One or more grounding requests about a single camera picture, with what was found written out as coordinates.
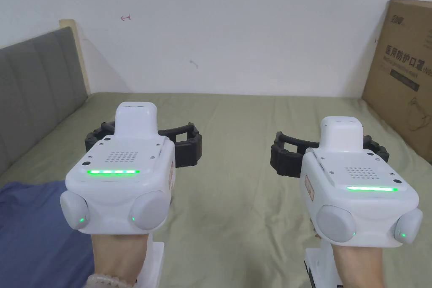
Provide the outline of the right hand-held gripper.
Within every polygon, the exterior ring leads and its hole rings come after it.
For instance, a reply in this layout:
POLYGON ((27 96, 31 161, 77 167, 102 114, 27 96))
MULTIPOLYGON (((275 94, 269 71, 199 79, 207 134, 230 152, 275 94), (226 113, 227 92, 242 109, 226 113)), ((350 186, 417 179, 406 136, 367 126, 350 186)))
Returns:
POLYGON ((320 143, 276 132, 270 165, 300 177, 300 190, 320 248, 304 262, 313 288, 342 288, 332 246, 396 248, 411 244, 423 213, 417 192, 388 164, 389 152, 354 117, 321 121, 320 143), (285 144, 297 147, 295 152, 285 144))

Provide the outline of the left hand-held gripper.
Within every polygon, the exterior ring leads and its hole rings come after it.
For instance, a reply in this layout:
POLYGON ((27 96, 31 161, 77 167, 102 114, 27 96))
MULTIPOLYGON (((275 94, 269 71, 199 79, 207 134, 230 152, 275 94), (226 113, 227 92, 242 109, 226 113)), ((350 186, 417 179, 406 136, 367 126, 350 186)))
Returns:
POLYGON ((85 234, 152 234, 167 219, 176 168, 202 157, 194 123, 157 129, 150 102, 123 102, 115 122, 85 139, 86 155, 65 178, 60 204, 69 226, 85 234), (187 139, 177 141, 186 134, 187 139))

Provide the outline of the person's left hand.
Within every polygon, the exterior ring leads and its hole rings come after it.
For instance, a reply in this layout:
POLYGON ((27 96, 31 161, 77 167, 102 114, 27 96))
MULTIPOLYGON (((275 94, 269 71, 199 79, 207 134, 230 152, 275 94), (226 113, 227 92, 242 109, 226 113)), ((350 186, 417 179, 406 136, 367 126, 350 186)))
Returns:
POLYGON ((135 285, 144 265, 148 234, 92 235, 94 272, 135 285))

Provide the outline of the person's right hand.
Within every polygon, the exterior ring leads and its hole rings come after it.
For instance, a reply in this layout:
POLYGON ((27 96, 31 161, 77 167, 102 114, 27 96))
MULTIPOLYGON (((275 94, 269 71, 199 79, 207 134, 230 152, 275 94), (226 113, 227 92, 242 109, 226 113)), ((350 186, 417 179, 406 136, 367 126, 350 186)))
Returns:
POLYGON ((385 288, 383 249, 329 245, 343 288, 385 288))

